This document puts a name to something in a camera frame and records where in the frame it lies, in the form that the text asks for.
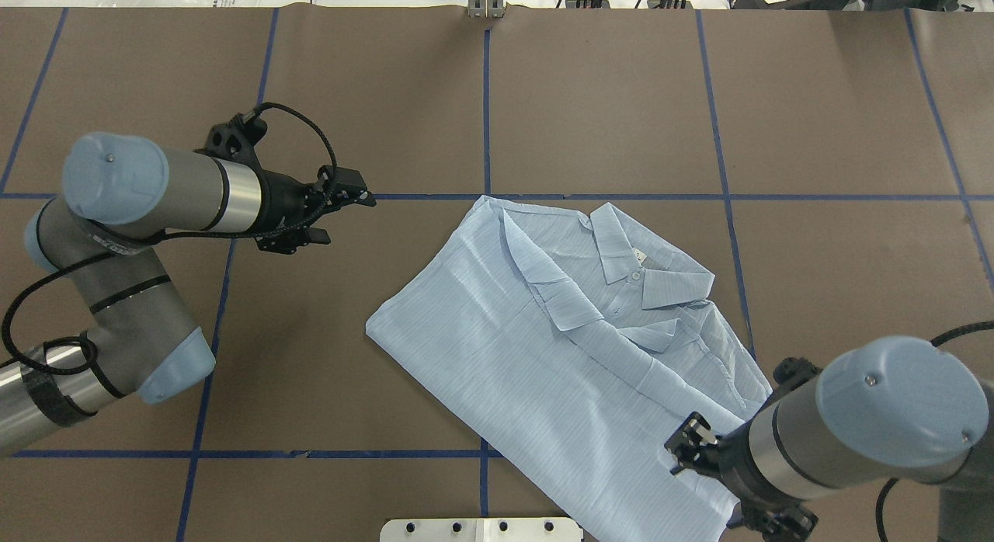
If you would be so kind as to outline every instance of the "grid line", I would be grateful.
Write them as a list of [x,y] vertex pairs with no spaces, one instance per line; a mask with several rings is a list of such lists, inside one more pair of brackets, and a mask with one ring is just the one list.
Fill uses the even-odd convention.
[[490,30],[483,32],[483,193],[490,194]]
[[707,109],[711,111],[711,134],[714,135],[714,153],[718,158],[718,174],[721,175],[721,195],[725,202],[725,220],[728,223],[728,241],[732,245],[732,262],[735,264],[735,282],[739,287],[739,305],[745,319],[745,330],[749,331],[749,354],[756,358],[756,336],[752,333],[752,319],[749,318],[749,299],[746,297],[746,280],[742,276],[742,258],[739,256],[739,236],[735,234],[735,215],[732,213],[732,192],[728,188],[728,173],[725,171],[725,150],[721,146],[721,131],[718,129],[718,108],[714,105],[714,86],[711,85],[711,66],[707,62],[707,41],[704,37],[704,17],[700,10],[693,11],[697,18],[697,36],[700,41],[700,63],[704,68],[704,83],[707,89]]
[[980,230],[977,228],[977,220],[973,217],[973,209],[970,208],[970,200],[966,195],[966,187],[963,186],[963,178],[959,174],[959,166],[956,164],[956,157],[952,155],[952,147],[949,145],[949,137],[945,133],[945,125],[942,124],[942,117],[938,113],[938,106],[935,104],[935,97],[933,96],[933,90],[931,90],[931,85],[929,84],[929,75],[926,73],[926,67],[922,63],[922,51],[919,50],[919,39],[915,34],[915,23],[912,21],[912,11],[905,8],[905,24],[908,26],[908,37],[910,42],[912,42],[912,52],[915,54],[915,65],[919,69],[919,76],[922,78],[922,86],[924,92],[926,92],[926,99],[929,100],[929,108],[931,114],[933,114],[933,119],[935,120],[935,128],[940,135],[942,140],[942,150],[945,152],[945,159],[949,162],[949,170],[952,171],[952,178],[956,181],[956,189],[959,191],[960,202],[963,203],[963,210],[966,212],[966,220],[970,224],[970,233],[973,234],[973,242],[977,245],[977,251],[980,252],[980,262],[984,267],[984,274],[987,276],[987,285],[990,287],[991,292],[994,292],[994,272],[991,270],[990,259],[987,258],[987,249],[984,248],[983,238],[980,237]]
[[[280,9],[273,8],[273,17],[269,22],[269,39],[266,40],[266,56],[262,61],[262,75],[259,76],[259,93],[255,98],[255,103],[262,103],[266,96],[266,79],[269,77],[269,62],[273,59],[273,42],[276,40],[276,24],[280,21]],[[231,240],[228,242],[228,259],[224,262],[224,278],[221,279],[221,298],[217,302],[217,318],[214,319],[214,333],[210,340],[210,351],[214,352],[214,357],[221,347],[221,322],[224,319],[224,310],[228,306],[228,288],[231,285],[231,263],[235,259],[235,245],[238,242]],[[176,527],[176,541],[181,542],[186,537],[186,527],[189,520],[189,506],[193,502],[193,488],[196,482],[196,467],[200,462],[200,447],[203,442],[203,426],[207,421],[207,410],[210,404],[210,386],[214,383],[214,373],[210,373],[207,379],[203,380],[203,392],[200,398],[200,408],[196,413],[196,429],[193,436],[193,448],[189,454],[189,469],[187,471],[187,483],[183,490],[183,503],[180,508],[179,524]]]
[[[0,200],[49,200],[57,193],[0,193]],[[475,201],[481,193],[377,193],[377,201]],[[707,193],[521,193],[494,194],[509,201],[724,201],[724,194]],[[789,195],[731,193],[732,201],[763,202],[992,202],[994,195]]]
[[[263,101],[264,90],[266,90],[267,75],[269,74],[269,64],[271,54],[273,54],[273,42],[276,35],[278,12],[273,9],[273,17],[270,22],[269,42],[266,47],[266,58],[264,58],[262,75],[259,81],[259,95],[256,103]],[[61,11],[59,24],[54,32],[52,43],[50,43],[47,56],[43,62],[42,69],[35,83],[31,99],[21,126],[15,138],[7,164],[4,167],[2,177],[0,177],[0,200],[42,200],[50,199],[53,193],[5,193],[7,181],[12,173],[12,168],[17,155],[18,148],[25,134],[32,110],[35,106],[36,98],[39,95],[40,87],[45,79],[50,60],[54,56],[57,41],[60,39],[61,30],[64,28],[64,21],[67,18],[68,8]],[[748,298],[746,297],[746,285],[743,279],[741,256],[739,256],[739,242],[735,233],[734,214],[732,213],[732,201],[770,201],[770,202],[848,202],[848,201],[874,201],[874,202],[962,202],[969,219],[971,231],[977,248],[979,249],[983,261],[984,270],[991,290],[994,290],[994,273],[992,273],[990,261],[984,249],[983,242],[977,230],[976,221],[973,218],[970,202],[990,202],[994,201],[994,195],[967,195],[962,178],[959,174],[958,164],[956,164],[954,154],[949,145],[947,132],[941,121],[937,110],[937,104],[931,92],[929,79],[924,71],[922,58],[920,58],[919,47],[917,47],[915,29],[913,29],[912,18],[909,11],[905,9],[905,21],[908,24],[912,50],[915,54],[916,65],[919,75],[926,90],[926,98],[929,100],[931,113],[937,131],[940,132],[942,145],[944,146],[947,160],[951,165],[954,180],[958,185],[958,195],[791,195],[791,194],[732,194],[728,184],[728,175],[725,171],[724,149],[721,146],[720,129],[718,129],[718,114],[716,101],[714,101],[714,90],[711,84],[711,72],[709,61],[707,60],[707,45],[705,40],[705,30],[702,14],[696,12],[697,29],[700,40],[700,55],[704,69],[704,79],[707,89],[707,102],[711,115],[711,130],[714,138],[714,151],[717,155],[718,173],[721,177],[721,194],[503,194],[493,195],[497,198],[519,201],[550,201],[550,200],[600,200],[600,201],[721,201],[725,205],[725,217],[728,224],[728,236],[730,237],[732,259],[735,263],[735,278],[739,289],[739,302],[742,305],[743,317],[745,317],[746,328],[749,330],[750,352],[755,355],[755,336],[752,335],[752,322],[749,318]],[[491,152],[490,152],[490,46],[491,29],[487,29],[483,36],[483,182],[484,194],[491,195]],[[479,198],[479,194],[474,193],[454,193],[454,194],[377,194],[378,200],[461,200],[472,201]],[[221,296],[219,306],[217,306],[217,317],[214,322],[214,335],[212,338],[212,350],[217,354],[220,348],[221,319],[224,316],[228,300],[228,290],[231,282],[231,264],[233,263],[235,252],[235,241],[231,241],[228,247],[228,259],[224,267],[224,278],[221,283]],[[478,458],[480,464],[480,512],[481,516],[489,515],[488,492],[489,492],[489,460],[490,458],[503,458],[497,450],[490,449],[489,444],[483,437],[480,437],[480,447],[478,450],[202,450],[203,426],[206,422],[206,414],[210,400],[210,386],[213,383],[213,374],[203,382],[203,393],[201,404],[196,420],[196,431],[191,450],[21,450],[14,454],[18,458],[181,458],[189,460],[189,471],[187,485],[184,491],[183,507],[181,510],[180,522],[177,529],[177,540],[183,540],[185,528],[189,517],[189,507],[192,502],[192,494],[196,479],[196,465],[199,460],[287,460],[287,458],[315,458],[316,460],[390,460],[391,458]]]
[[42,69],[38,71],[35,88],[31,90],[31,99],[28,100],[28,106],[24,110],[24,117],[21,118],[21,126],[17,128],[17,135],[14,137],[14,143],[11,144],[10,156],[7,157],[7,165],[4,166],[3,175],[0,176],[0,193],[3,193],[4,189],[7,188],[7,180],[10,179],[11,171],[14,169],[14,160],[17,158],[17,151],[21,148],[21,141],[24,140],[24,133],[28,129],[28,121],[31,120],[31,113],[35,110],[38,93],[42,90],[45,75],[49,71],[49,65],[52,64],[52,57],[56,53],[56,46],[59,44],[59,37],[61,36],[61,30],[65,26],[65,17],[67,16],[68,8],[63,8],[59,15],[59,24],[56,25],[56,30],[52,35],[52,42],[49,43],[49,50],[45,53],[45,61],[42,62]]
[[[483,193],[489,195],[490,186],[490,30],[483,32]],[[480,516],[490,516],[490,461],[487,443],[480,436]]]
[[[487,446],[486,456],[503,458],[500,451]],[[115,450],[115,449],[28,449],[14,453],[14,458],[182,458],[188,460],[192,450]],[[428,450],[200,450],[199,460],[285,460],[285,458],[315,458],[316,460],[397,460],[398,458],[472,458],[480,457],[476,449]]]

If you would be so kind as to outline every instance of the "folded shirt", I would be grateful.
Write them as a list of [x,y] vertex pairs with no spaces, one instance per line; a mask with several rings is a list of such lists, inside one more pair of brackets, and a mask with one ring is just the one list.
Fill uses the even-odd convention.
[[770,394],[707,295],[714,274],[614,205],[482,196],[367,322],[419,383],[604,542],[717,540],[735,497],[663,443]]

